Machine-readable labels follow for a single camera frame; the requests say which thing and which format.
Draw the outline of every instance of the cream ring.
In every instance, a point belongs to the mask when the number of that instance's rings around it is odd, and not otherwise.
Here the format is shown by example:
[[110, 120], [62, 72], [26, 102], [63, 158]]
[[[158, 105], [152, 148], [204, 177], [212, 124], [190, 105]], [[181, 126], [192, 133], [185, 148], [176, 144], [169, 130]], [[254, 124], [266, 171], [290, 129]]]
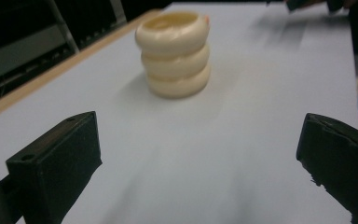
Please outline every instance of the cream ring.
[[209, 33], [206, 17], [194, 12], [172, 12], [141, 24], [135, 40], [145, 54], [175, 56], [200, 49]]
[[195, 76], [177, 80], [165, 80], [147, 75], [149, 89], [155, 94], [166, 98], [187, 97], [201, 91], [207, 84], [211, 66], [207, 64]]
[[155, 77], [188, 77], [205, 67], [209, 59], [209, 45], [187, 55], [177, 57], [156, 57], [142, 53], [142, 64]]

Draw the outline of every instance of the stacked rings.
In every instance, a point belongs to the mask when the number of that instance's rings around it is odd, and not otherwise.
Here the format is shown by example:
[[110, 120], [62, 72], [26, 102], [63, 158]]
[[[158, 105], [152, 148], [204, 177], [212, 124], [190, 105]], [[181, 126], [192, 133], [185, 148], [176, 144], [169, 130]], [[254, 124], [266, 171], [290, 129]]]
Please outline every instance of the stacked rings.
[[211, 73], [208, 33], [208, 18], [194, 12], [163, 14], [138, 27], [135, 40], [152, 92], [179, 98], [206, 86]]

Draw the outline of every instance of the wooden table edge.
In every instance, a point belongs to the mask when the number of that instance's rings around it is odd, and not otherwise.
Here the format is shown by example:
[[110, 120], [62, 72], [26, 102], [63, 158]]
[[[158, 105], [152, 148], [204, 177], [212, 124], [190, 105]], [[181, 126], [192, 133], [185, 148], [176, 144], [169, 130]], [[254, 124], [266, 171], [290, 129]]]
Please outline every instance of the wooden table edge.
[[98, 52], [100, 49], [111, 44], [112, 42], [120, 39], [122, 36], [128, 34], [130, 31], [135, 29], [143, 21], [147, 21], [160, 13], [158, 9], [152, 9], [136, 18], [135, 20], [129, 22], [127, 25], [119, 28], [114, 31], [112, 34], [98, 40], [88, 48], [83, 49], [80, 53], [70, 57], [62, 63], [57, 64], [56, 66], [49, 69], [47, 72], [42, 75], [32, 79], [28, 83], [18, 87], [16, 90], [10, 92], [8, 95], [0, 99], [0, 113], [8, 109], [10, 106], [16, 104], [21, 99], [30, 95], [34, 91], [40, 89], [44, 85], [48, 84], [51, 80], [56, 77], [59, 77], [64, 72], [68, 71], [70, 68], [74, 67], [78, 63], [87, 59], [89, 56]]

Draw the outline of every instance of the table edge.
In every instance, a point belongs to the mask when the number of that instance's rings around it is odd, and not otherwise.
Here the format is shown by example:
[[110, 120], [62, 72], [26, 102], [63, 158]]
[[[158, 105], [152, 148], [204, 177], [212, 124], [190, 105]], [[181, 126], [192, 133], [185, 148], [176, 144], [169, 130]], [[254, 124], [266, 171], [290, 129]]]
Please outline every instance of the table edge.
[[64, 62], [57, 64], [56, 66], [50, 68], [47, 72], [41, 74], [40, 76], [32, 79], [28, 83], [18, 87], [16, 90], [10, 92], [8, 95], [0, 99], [0, 113], [5, 111], [12, 105], [16, 104], [21, 99], [30, 95], [34, 91], [37, 91], [38, 89], [42, 88], [50, 81], [52, 81], [54, 78], [59, 77], [64, 72], [68, 71], [78, 63], [82, 62], [83, 60], [87, 59], [89, 56], [98, 52], [100, 49], [115, 42], [116, 40], [120, 39], [122, 36], [128, 34], [130, 31], [132, 31], [138, 25], [140, 25], [140, 23], [142, 23], [143, 21], [147, 21], [157, 16], [159, 13], [160, 13], [159, 9], [151, 9], [149, 11], [146, 11], [146, 13], [137, 17], [135, 20], [132, 20], [127, 25], [115, 30], [112, 34], [107, 35], [106, 37], [98, 40], [91, 46], [83, 49], [80, 53], [71, 56], [69, 59], [65, 60]]

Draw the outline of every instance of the white table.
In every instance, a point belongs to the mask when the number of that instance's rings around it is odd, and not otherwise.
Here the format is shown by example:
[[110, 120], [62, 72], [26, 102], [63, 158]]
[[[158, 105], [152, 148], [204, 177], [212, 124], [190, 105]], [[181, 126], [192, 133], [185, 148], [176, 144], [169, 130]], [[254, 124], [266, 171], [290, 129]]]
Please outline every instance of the white table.
[[349, 224], [296, 160], [306, 113], [358, 128], [349, 23], [325, 6], [176, 9], [211, 17], [205, 90], [150, 93], [131, 32], [0, 114], [0, 178], [15, 152], [95, 110], [103, 165], [63, 223]]

